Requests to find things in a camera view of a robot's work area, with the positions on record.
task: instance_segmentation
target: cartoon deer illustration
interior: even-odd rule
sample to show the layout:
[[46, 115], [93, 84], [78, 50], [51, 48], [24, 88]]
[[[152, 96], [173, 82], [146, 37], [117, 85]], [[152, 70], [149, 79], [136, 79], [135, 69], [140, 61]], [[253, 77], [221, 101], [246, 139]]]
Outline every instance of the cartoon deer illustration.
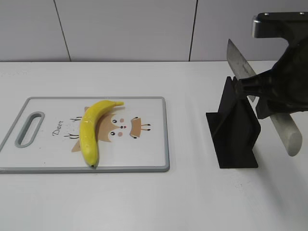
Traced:
[[131, 120], [131, 131], [129, 135], [132, 138], [136, 139], [137, 137], [140, 137], [141, 130], [150, 131], [151, 129], [149, 128], [147, 129], [142, 128], [144, 126], [150, 126], [150, 125], [151, 124], [141, 124], [141, 118], [135, 117]]
[[[97, 123], [96, 127], [96, 140], [98, 141], [104, 141], [104, 142], [111, 142], [109, 139], [109, 135], [114, 136], [116, 135], [116, 130], [126, 129], [126, 126], [117, 126], [116, 124], [122, 124], [124, 123], [124, 119], [121, 118], [119, 121], [116, 119], [113, 119], [113, 117], [116, 114], [106, 114], [100, 118], [100, 120]], [[81, 116], [76, 117], [75, 119], [71, 119], [73, 122], [81, 120]], [[149, 128], [143, 128], [144, 126], [150, 126], [150, 124], [141, 124], [141, 118], [135, 117], [131, 120], [131, 131], [129, 135], [136, 139], [137, 137], [140, 137], [141, 130], [144, 131], [150, 131]], [[119, 131], [117, 133], [117, 136], [122, 137], [123, 132]], [[68, 134], [65, 137], [69, 137], [69, 139], [78, 139], [79, 135], [74, 134]], [[79, 152], [80, 151], [80, 144], [79, 141], [74, 145], [72, 152]]]

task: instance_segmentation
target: white wall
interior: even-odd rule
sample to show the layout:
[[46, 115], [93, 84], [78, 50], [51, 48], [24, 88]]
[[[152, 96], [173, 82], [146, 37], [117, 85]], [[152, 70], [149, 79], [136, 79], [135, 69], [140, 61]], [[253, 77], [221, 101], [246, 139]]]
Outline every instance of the white wall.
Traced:
[[57, 0], [72, 61], [188, 61], [196, 0]]
[[0, 61], [226, 60], [228, 38], [248, 60], [276, 60], [286, 41], [252, 38], [253, 15], [308, 11], [308, 0], [198, 0], [193, 35], [196, 1], [55, 0], [59, 19], [53, 0], [2, 0]]
[[52, 0], [0, 1], [0, 61], [69, 61]]
[[308, 0], [199, 0], [191, 61], [226, 60], [230, 38], [248, 60], [277, 60], [287, 47], [282, 38], [252, 38], [254, 15], [308, 11]]

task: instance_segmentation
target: white knife handle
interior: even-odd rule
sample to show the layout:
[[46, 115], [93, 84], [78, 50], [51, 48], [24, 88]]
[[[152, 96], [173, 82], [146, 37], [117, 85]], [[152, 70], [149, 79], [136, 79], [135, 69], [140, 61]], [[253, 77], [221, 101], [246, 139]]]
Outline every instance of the white knife handle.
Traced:
[[270, 116], [289, 156], [295, 156], [302, 147], [303, 137], [296, 123], [288, 113]]

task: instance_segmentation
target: banana tip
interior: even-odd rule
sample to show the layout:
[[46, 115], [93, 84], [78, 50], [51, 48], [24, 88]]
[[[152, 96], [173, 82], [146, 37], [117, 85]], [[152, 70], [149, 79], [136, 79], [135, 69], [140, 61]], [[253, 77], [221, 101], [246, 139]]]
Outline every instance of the banana tip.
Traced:
[[116, 106], [122, 106], [122, 105], [124, 105], [124, 102], [118, 101], [118, 102], [115, 103], [115, 105]]

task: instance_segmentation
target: deer ear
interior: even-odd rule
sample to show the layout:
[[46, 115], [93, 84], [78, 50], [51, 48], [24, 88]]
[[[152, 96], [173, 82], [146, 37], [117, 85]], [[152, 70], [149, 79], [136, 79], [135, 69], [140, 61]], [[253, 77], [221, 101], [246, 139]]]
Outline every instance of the deer ear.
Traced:
[[75, 146], [72, 149], [72, 152], [74, 153], [74, 152], [79, 152], [79, 151], [81, 151], [81, 148], [80, 148], [79, 141], [77, 141], [77, 143], [75, 144]]

